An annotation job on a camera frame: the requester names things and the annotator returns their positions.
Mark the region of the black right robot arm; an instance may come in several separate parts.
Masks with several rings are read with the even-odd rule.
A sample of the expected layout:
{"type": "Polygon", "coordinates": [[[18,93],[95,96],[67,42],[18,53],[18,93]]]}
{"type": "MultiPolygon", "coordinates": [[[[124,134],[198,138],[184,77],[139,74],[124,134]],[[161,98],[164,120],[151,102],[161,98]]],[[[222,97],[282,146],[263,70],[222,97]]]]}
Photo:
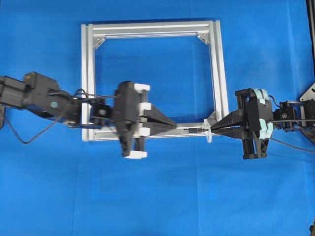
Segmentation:
{"type": "Polygon", "coordinates": [[[276,110],[274,97],[264,89],[244,89],[235,92],[238,109],[210,126],[213,134],[240,139],[244,159],[267,157],[269,140],[275,129],[301,131],[315,139],[315,100],[280,102],[276,110]]]}

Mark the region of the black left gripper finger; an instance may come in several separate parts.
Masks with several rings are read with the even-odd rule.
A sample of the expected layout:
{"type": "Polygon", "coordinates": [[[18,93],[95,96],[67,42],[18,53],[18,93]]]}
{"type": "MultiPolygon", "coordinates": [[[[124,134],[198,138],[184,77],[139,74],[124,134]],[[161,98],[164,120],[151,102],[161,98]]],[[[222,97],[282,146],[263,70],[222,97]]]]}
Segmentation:
{"type": "Polygon", "coordinates": [[[167,117],[158,108],[149,103],[148,106],[143,108],[143,117],[147,119],[148,122],[155,122],[167,125],[175,125],[175,121],[167,117]]]}
{"type": "Polygon", "coordinates": [[[164,124],[164,123],[146,122],[145,128],[149,128],[150,136],[153,136],[159,133],[165,133],[165,132],[174,130],[177,128],[177,124],[170,125],[170,124],[164,124]]]}

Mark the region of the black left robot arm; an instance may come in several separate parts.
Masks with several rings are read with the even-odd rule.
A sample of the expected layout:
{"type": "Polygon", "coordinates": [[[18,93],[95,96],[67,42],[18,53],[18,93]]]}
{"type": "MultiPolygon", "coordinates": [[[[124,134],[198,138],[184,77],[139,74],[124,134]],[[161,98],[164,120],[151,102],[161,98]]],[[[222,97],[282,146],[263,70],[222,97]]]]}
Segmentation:
{"type": "Polygon", "coordinates": [[[124,81],[112,96],[114,105],[110,107],[105,103],[106,96],[89,94],[81,88],[70,95],[60,89],[56,80],[31,72],[22,81],[2,76],[0,103],[71,128],[102,129],[114,124],[122,156],[142,159],[147,157],[146,137],[177,128],[175,121],[146,102],[149,90],[149,85],[124,81]]]}

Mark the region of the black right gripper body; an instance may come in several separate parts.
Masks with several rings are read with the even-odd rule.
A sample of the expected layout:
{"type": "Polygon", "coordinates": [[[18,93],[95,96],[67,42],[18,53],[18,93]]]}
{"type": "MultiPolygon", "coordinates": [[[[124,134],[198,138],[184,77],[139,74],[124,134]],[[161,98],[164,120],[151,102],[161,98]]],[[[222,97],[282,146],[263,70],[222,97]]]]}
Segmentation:
{"type": "Polygon", "coordinates": [[[269,139],[272,136],[274,118],[272,104],[264,89],[243,89],[235,92],[238,108],[244,111],[244,131],[248,134],[242,140],[244,159],[261,159],[267,157],[269,139]]]}

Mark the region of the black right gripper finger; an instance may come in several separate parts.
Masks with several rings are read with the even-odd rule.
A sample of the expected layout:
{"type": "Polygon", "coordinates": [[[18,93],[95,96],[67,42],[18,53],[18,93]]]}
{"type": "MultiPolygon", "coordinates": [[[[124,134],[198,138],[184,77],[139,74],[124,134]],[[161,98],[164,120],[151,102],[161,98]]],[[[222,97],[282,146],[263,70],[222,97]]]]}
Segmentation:
{"type": "Polygon", "coordinates": [[[234,127],[243,124],[245,112],[243,109],[238,109],[229,113],[222,120],[216,122],[211,126],[211,129],[221,129],[227,127],[234,127]]]}
{"type": "Polygon", "coordinates": [[[219,128],[213,129],[213,134],[227,136],[233,139],[245,139],[246,131],[243,127],[229,127],[229,128],[219,128]]]}

